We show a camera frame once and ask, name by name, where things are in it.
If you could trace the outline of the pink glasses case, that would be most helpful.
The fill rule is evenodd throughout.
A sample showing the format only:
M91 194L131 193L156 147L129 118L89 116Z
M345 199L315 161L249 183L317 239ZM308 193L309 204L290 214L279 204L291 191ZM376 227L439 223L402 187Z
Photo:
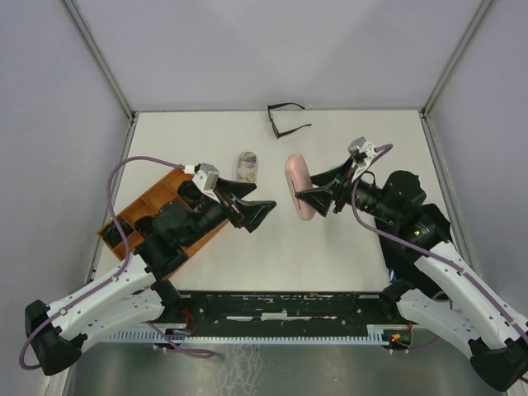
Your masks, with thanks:
M315 209L296 196L298 192L313 187L308 166L300 153L291 154L286 159L285 178L298 216L303 221L310 221L315 215Z

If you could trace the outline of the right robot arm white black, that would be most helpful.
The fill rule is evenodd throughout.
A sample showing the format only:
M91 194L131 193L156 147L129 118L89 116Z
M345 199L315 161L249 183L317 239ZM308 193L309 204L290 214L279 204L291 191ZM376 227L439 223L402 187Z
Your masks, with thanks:
M383 186L365 182L366 161L311 175L300 154L285 163L287 185L301 219L338 213L349 205L379 221L372 228L416 272L436 284L457 310L427 296L400 276L378 303L387 322L401 318L420 324L469 359L478 376L498 391L527 381L527 318L503 301L465 262L450 238L450 225L435 205L427 205L417 175L394 171Z

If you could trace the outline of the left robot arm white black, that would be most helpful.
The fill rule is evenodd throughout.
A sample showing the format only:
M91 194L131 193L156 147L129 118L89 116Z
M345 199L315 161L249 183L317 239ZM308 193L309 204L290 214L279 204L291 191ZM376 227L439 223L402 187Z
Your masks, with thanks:
M255 231L276 207L247 200L251 182L214 180L204 189L198 176L161 180L99 233L120 263L72 294L25 308L27 344L46 376L79 360L101 339L129 326L182 314L182 298L169 277L225 224Z

